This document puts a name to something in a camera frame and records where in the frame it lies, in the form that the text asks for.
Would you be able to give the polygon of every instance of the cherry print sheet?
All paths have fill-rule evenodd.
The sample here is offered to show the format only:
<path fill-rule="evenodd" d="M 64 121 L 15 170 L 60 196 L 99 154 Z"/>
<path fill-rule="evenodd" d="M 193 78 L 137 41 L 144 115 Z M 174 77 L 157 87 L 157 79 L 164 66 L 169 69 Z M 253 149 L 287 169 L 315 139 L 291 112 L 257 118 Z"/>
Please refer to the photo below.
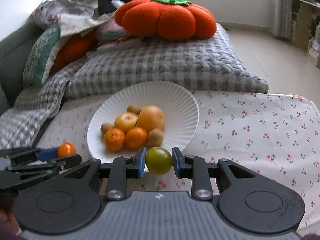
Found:
<path fill-rule="evenodd" d="M 320 116 L 306 99 L 285 95 L 195 91 L 199 126 L 183 154 L 215 163 L 228 158 L 292 188 L 303 198 L 305 216 L 298 232 L 320 233 Z M 89 158 L 86 134 L 92 116 L 108 96 L 66 102 L 39 142 L 54 147 L 75 145 Z M 128 181 L 129 190 L 190 190 L 189 179 L 177 179 L 171 170 L 163 176 L 144 174 Z M 218 194 L 215 180 L 212 190 Z"/>

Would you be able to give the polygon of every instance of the patterned blanket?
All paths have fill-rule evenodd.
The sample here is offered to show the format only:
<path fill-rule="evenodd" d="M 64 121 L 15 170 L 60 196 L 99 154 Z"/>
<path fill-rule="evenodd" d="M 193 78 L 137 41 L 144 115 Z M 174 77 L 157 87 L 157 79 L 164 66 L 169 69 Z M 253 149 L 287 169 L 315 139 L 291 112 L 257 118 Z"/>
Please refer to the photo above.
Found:
<path fill-rule="evenodd" d="M 243 67 L 219 24 L 207 40 L 153 37 L 129 48 L 96 51 L 87 58 L 67 87 L 68 98 L 113 94 L 152 80 L 174 82 L 189 90 L 267 93 L 269 89 L 267 81 Z"/>
<path fill-rule="evenodd" d="M 189 90 L 267 93 L 268 83 L 242 66 L 228 34 L 217 27 L 207 40 L 172 42 L 155 37 L 131 48 L 96 51 L 69 64 L 43 86 L 25 88 L 14 108 L 0 117 L 0 149 L 32 145 L 44 121 L 58 113 L 65 91 L 67 98 L 81 98 L 166 80 Z"/>
<path fill-rule="evenodd" d="M 58 113 L 67 83 L 85 62 L 85 58 L 77 60 L 43 86 L 20 93 L 14 107 L 0 116 L 0 149 L 32 145 L 44 121 Z"/>

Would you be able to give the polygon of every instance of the blue gripper pad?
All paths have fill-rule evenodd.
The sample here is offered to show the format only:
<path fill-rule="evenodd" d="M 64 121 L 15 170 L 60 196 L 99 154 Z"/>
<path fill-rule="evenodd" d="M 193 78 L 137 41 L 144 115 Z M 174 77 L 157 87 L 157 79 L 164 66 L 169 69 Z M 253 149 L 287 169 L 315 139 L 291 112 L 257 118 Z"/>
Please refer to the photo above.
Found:
<path fill-rule="evenodd" d="M 42 162 L 46 162 L 52 159 L 56 159 L 57 158 L 57 152 L 58 152 L 58 148 L 52 148 L 52 149 L 47 149 L 47 150 L 42 150 L 38 153 L 36 153 L 36 159 Z"/>
<path fill-rule="evenodd" d="M 172 148 L 172 158 L 173 158 L 173 168 L 174 168 L 174 173 L 176 174 L 176 177 L 178 179 L 181 179 L 180 177 L 180 166 L 179 166 L 179 159 L 176 154 L 176 151 L 174 148 Z"/>
<path fill-rule="evenodd" d="M 143 149 L 143 152 L 139 159 L 139 168 L 138 168 L 138 178 L 141 179 L 143 177 L 144 167 L 146 166 L 146 148 Z"/>

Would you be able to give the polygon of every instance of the green pillow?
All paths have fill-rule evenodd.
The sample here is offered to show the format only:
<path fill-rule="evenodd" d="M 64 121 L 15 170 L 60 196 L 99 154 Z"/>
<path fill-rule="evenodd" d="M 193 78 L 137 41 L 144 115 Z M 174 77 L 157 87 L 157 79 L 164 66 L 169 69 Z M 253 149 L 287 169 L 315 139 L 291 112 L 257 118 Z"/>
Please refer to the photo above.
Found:
<path fill-rule="evenodd" d="M 23 72 L 24 86 L 39 86 L 46 81 L 54 60 L 64 44 L 65 40 L 60 39 L 58 23 L 54 23 L 42 33 L 29 54 Z"/>

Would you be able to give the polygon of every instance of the screw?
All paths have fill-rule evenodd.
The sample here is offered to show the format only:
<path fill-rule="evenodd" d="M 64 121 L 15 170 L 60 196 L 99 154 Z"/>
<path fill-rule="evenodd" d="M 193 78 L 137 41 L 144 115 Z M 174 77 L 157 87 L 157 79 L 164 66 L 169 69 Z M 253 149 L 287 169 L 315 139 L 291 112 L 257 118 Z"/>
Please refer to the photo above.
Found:
<path fill-rule="evenodd" d="M 117 198 L 121 198 L 123 196 L 123 193 L 121 190 L 110 190 L 108 192 L 108 197 L 109 198 L 114 198 L 114 199 L 117 199 Z"/>
<path fill-rule="evenodd" d="M 210 197 L 210 195 L 211 195 L 211 192 L 206 189 L 199 189 L 196 191 L 196 196 L 199 198 L 207 198 L 207 197 Z"/>

